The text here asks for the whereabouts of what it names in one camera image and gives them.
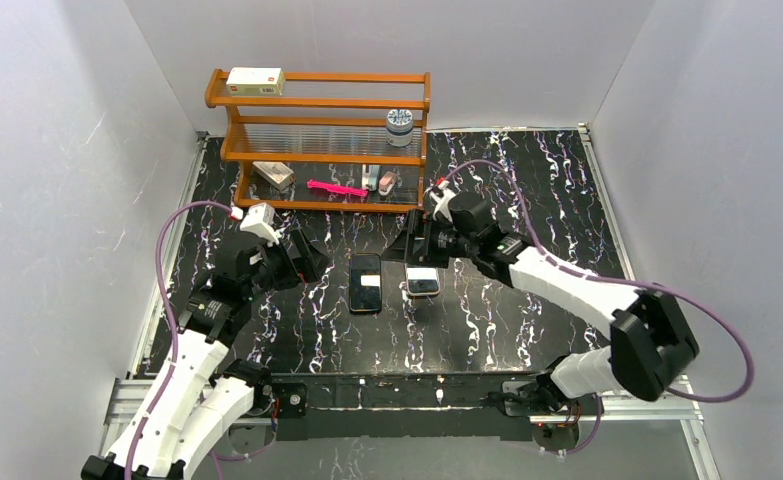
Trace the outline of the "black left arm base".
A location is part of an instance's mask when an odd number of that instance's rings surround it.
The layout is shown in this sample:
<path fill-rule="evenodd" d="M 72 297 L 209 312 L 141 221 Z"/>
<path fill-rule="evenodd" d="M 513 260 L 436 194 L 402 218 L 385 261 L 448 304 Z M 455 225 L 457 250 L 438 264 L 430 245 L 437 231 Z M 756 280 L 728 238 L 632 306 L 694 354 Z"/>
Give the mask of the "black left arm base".
<path fill-rule="evenodd" d="M 251 405 L 246 407 L 226 430 L 231 460 L 257 457 L 278 440 L 282 418 L 300 419 L 306 410 L 307 390 L 303 384 L 276 383 L 270 369 L 248 360 L 235 360 L 224 376 L 238 379 L 240 386 L 251 387 Z"/>

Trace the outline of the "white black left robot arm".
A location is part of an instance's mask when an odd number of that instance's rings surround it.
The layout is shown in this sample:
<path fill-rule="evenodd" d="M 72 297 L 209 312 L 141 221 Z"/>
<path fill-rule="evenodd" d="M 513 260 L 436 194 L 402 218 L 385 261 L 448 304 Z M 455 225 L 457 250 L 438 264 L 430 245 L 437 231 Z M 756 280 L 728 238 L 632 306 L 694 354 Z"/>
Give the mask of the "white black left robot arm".
<path fill-rule="evenodd" d="M 189 479 L 270 383 L 267 367 L 233 361 L 214 374 L 248 323 L 253 301 L 321 279 L 330 259 L 301 229 L 287 241 L 238 232 L 192 291 L 156 380 L 123 433 L 85 462 L 84 479 Z"/>

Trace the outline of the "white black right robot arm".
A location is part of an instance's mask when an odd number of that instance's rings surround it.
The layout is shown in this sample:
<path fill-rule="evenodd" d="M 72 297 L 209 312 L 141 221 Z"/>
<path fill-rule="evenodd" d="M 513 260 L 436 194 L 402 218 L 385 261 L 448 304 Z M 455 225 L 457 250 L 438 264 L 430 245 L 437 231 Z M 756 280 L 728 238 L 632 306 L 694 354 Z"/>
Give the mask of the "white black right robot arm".
<path fill-rule="evenodd" d="M 405 229 L 381 257 L 430 268 L 466 258 L 485 277 L 541 296 L 603 333 L 608 347 L 563 356 L 537 376 L 532 397 L 542 405 L 612 390 L 652 402 L 699 354 L 673 295 L 602 282 L 539 251 L 530 238 L 503 229 L 470 192 L 449 194 L 433 213 L 409 211 Z"/>

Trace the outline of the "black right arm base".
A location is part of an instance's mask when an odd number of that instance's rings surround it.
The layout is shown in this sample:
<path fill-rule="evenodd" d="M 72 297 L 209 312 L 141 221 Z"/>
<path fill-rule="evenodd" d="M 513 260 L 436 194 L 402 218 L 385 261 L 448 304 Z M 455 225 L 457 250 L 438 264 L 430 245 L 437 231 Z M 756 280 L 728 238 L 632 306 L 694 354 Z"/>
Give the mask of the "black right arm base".
<path fill-rule="evenodd" d="M 598 394 L 568 398 L 546 375 L 503 382 L 482 402 L 507 417 L 529 419 L 538 449 L 562 458 L 579 453 L 591 443 L 605 412 Z"/>

